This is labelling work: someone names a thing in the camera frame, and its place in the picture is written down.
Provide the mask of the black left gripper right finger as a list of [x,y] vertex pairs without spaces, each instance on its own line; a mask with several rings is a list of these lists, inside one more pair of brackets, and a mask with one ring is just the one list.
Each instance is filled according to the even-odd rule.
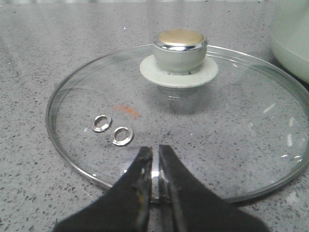
[[267,232],[258,218],[242,212],[198,181],[172,147],[159,147],[159,202],[165,232]]

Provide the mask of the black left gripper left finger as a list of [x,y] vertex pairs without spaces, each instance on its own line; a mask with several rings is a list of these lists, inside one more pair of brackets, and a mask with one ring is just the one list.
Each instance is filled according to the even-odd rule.
[[58,223],[56,232],[145,232],[152,192],[151,148],[142,146],[127,172],[97,201]]

